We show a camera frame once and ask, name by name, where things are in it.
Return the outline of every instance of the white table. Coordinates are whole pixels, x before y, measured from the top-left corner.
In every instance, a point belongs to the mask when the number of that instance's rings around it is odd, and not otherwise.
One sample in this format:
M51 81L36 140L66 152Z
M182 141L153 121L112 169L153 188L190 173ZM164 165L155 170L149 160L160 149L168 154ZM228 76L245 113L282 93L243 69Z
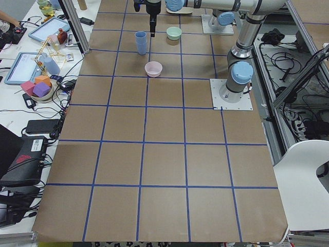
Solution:
M88 9L87 10L80 10L77 0L73 0L74 5L76 6L77 14L79 17L85 17L88 19L91 19L95 21L97 11L100 6L100 0L86 0ZM63 14L62 11L56 11L56 16L59 14ZM39 15L42 16L41 11L39 10L39 7L37 3L35 2L29 12L26 14L24 21L27 20L29 17ZM37 18L32 18L31 21L34 22L37 20ZM0 59L2 59L2 62L0 63L0 67L10 67L14 59L17 57L19 52L38 52L41 43L31 39L27 34L34 30L36 26L32 24L26 23L24 27L27 27L27 33L24 34L21 41L18 45L11 45L8 49L2 50L0 52ZM85 32L91 32L93 29L92 26L84 25L82 24L83 30ZM79 51L78 47L63 47L61 48L61 53L73 53L74 55L74 61L66 62L64 63L59 75L64 76L80 59L82 59L82 55ZM80 62L77 66L73 68L73 70L69 73L70 75L78 75L79 70L81 67L82 62ZM3 76L5 78L6 74L9 70L0 69L0 76ZM29 112L33 112L32 109L27 109L25 106L25 103L23 101L22 95L23 91L18 92L15 94L15 92L19 91L21 87L19 85L6 85L4 84L4 78L2 82L0 83L0 110L25 110ZM59 109L58 106L56 106L53 102L49 103L38 103L36 104L35 109L41 108L41 107L52 107L54 109ZM55 114L53 110L44 110L40 111L42 115L46 117L50 117ZM21 136L21 130L26 127L28 120L32 119L44 119L41 116L37 114L31 114L31 113L25 113L25 112L0 112L0 124L5 126L7 129L15 133L17 136ZM56 150L56 145L52 145L48 147L47 153L53 157ZM41 176L41 180L46 182L48 174L49 174L50 168L44 168ZM26 218L23 219L21 222L8 227L3 227L0 229L0 235L3 234L17 234L17 233L29 233L31 232L32 226L34 224L35 217L32 218Z

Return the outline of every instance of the white chair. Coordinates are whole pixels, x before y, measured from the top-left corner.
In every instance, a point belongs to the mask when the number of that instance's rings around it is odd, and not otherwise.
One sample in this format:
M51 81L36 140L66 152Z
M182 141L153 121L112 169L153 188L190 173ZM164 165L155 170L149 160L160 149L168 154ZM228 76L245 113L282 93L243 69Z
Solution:
M291 231L329 228L329 193L316 175L329 161L329 142L306 140L291 146L274 166Z

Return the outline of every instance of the red logo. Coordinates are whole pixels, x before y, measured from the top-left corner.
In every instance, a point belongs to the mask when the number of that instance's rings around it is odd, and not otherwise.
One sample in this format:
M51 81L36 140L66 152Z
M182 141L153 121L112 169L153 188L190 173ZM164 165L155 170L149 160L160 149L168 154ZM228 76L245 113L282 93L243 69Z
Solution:
M16 164L21 163L21 162L23 162L23 161L25 161L25 160L28 160L29 158L32 158L32 157L23 154L23 155L21 155L20 157L18 157L18 159L16 160Z

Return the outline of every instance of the bowl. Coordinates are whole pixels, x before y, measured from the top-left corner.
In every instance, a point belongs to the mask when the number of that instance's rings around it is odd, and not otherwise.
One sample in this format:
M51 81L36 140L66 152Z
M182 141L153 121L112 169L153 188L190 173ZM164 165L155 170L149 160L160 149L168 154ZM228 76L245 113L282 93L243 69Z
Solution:
M156 61L148 62L144 68L149 77L158 77L162 71L161 63Z
M36 95L32 95L31 98L37 102L47 103L47 102L51 101L51 97L52 97L53 93L54 93L54 86L51 84L51 88L50 88L48 94L46 94L43 97L38 97Z
M181 36L181 29L179 27L169 27L167 29L167 37L170 40L179 40Z

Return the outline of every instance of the blue bottle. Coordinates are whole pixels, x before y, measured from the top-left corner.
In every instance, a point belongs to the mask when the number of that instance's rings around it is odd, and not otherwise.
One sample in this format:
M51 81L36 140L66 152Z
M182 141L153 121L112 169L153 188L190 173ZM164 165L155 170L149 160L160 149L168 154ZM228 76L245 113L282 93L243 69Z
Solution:
M50 3L52 5L53 9L55 9L55 10L62 9L60 3L58 2L58 0L50 0Z

